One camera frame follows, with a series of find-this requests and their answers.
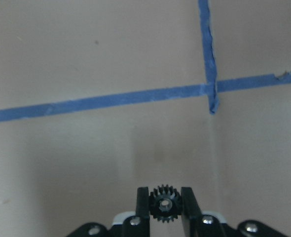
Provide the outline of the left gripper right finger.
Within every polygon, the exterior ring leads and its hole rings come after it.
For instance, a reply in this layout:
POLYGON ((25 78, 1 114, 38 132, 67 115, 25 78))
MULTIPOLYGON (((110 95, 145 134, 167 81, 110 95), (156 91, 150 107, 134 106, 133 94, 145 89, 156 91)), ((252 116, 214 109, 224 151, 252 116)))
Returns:
POLYGON ((182 227, 186 237, 197 237, 202 211, 198 205, 192 188, 181 187, 182 227))

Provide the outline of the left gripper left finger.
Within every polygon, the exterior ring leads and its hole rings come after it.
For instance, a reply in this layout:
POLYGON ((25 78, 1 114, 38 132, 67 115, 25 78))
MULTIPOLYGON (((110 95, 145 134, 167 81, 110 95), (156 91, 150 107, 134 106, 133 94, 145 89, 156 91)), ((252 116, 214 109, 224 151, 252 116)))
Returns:
POLYGON ((136 226, 137 237, 150 236, 149 190, 148 187, 137 189, 136 216, 140 223, 136 226))

